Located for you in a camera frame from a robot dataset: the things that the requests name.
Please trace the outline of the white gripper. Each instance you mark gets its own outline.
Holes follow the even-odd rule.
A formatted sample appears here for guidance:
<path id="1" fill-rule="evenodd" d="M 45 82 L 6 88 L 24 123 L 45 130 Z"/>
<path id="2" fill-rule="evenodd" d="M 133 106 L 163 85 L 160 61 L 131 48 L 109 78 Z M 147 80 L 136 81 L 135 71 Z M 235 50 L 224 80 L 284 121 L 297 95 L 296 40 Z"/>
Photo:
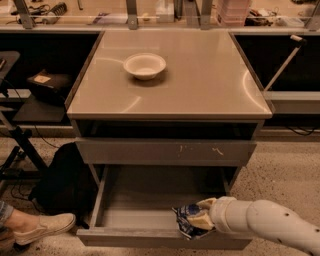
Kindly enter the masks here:
<path id="1" fill-rule="evenodd" d="M 196 215 L 187 217 L 188 222 L 203 230 L 212 230 L 215 228 L 226 234 L 250 234 L 251 231 L 247 222 L 247 210 L 251 205 L 250 201 L 237 200 L 234 197 L 214 197 L 201 200 L 196 203 L 201 209 L 210 209 L 202 211 Z"/>

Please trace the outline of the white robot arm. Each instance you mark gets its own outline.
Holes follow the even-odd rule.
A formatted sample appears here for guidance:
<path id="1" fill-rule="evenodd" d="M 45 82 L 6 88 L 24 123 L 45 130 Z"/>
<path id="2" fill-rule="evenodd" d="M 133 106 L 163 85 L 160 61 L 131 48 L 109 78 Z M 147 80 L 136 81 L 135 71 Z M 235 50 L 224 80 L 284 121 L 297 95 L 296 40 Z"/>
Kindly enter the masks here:
<path id="1" fill-rule="evenodd" d="M 191 206 L 188 222 L 203 230 L 255 236 L 320 256 L 320 227 L 289 208 L 269 200 L 243 201 L 234 197 L 209 198 Z"/>

